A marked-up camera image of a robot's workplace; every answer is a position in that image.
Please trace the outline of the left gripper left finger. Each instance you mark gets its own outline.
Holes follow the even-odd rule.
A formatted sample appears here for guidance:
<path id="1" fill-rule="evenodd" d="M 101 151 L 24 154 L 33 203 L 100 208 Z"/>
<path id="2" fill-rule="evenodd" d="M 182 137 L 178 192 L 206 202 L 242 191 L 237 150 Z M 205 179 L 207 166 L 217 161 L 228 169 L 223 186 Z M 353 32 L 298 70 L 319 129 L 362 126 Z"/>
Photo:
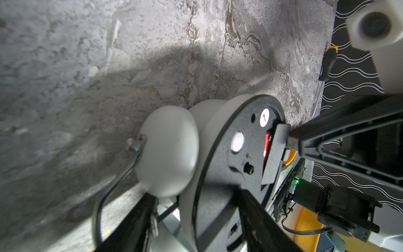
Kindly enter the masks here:
<path id="1" fill-rule="evenodd" d="M 151 213 L 156 207 L 157 198 L 145 194 L 123 219 L 115 231 L 97 246 L 96 252 L 142 252 L 144 251 L 148 229 L 151 226 Z"/>

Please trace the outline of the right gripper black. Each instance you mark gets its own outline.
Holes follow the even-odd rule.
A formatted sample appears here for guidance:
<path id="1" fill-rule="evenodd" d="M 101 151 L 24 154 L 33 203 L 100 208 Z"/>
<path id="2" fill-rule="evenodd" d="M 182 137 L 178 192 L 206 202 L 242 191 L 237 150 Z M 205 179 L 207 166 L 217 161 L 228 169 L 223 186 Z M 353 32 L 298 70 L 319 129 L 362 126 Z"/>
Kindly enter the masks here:
<path id="1" fill-rule="evenodd" d="M 303 158 L 403 187 L 403 97 L 363 96 L 292 130 L 288 147 Z"/>

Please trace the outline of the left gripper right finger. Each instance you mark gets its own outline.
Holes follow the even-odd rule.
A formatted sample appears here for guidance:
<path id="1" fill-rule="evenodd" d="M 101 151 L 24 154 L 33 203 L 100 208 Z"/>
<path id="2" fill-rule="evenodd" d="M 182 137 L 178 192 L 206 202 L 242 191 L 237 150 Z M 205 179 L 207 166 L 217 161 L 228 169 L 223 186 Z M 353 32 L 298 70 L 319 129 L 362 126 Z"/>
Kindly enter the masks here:
<path id="1" fill-rule="evenodd" d="M 301 251 L 248 190 L 240 189 L 237 201 L 242 237 L 249 252 Z"/>

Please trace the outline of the red AA battery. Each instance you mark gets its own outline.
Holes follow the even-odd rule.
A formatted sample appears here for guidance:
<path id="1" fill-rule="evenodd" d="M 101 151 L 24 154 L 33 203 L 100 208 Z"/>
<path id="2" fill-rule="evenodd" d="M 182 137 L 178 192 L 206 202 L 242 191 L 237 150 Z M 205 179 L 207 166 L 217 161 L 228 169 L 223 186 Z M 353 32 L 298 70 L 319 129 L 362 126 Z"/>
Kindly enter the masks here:
<path id="1" fill-rule="evenodd" d="M 263 157 L 264 157 L 263 166 L 264 167 L 266 166 L 269 152 L 270 152 L 271 137 L 272 137 L 272 134 L 270 132 L 267 132 L 266 138 L 265 138 L 264 152 L 263 152 Z"/>

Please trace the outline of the white twin-bell alarm clock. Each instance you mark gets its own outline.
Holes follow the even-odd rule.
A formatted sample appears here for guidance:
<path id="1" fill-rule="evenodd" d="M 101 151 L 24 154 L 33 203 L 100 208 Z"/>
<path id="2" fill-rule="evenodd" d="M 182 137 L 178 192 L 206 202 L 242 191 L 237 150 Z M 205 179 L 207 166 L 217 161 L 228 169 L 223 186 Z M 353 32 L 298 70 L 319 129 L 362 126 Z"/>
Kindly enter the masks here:
<path id="1" fill-rule="evenodd" d="M 267 132 L 273 137 L 280 123 L 286 124 L 280 102 L 265 94 L 152 112 L 129 145 L 133 160 L 96 203 L 95 248 L 106 240 L 101 235 L 104 202 L 134 172 L 145 194 L 157 198 L 143 252 L 240 251 L 245 238 L 237 193 L 248 190 L 267 205 L 276 181 L 261 185 L 265 138 Z"/>

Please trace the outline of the black battery cover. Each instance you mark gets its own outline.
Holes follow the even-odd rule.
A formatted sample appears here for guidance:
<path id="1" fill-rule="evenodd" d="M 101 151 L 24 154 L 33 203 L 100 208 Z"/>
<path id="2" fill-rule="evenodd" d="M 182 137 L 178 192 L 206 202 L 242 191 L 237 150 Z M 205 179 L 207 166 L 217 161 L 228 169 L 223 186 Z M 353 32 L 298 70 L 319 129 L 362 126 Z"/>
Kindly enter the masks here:
<path id="1" fill-rule="evenodd" d="M 280 123 L 277 125 L 272 137 L 261 185 L 273 184 L 276 181 L 290 128 L 289 124 Z"/>

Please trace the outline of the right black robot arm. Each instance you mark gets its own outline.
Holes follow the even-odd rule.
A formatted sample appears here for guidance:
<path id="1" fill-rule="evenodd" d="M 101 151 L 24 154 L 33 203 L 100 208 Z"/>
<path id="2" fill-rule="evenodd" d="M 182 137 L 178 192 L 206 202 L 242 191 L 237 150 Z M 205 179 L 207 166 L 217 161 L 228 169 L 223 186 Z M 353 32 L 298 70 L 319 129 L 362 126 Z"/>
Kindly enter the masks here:
<path id="1" fill-rule="evenodd" d="M 359 96 L 355 101 L 292 130 L 288 148 L 322 165 L 403 189 L 403 97 Z M 403 211 L 356 189 L 324 188 L 292 177 L 275 215 L 293 200 L 318 216 L 322 232 L 337 232 L 397 252 L 403 249 Z"/>

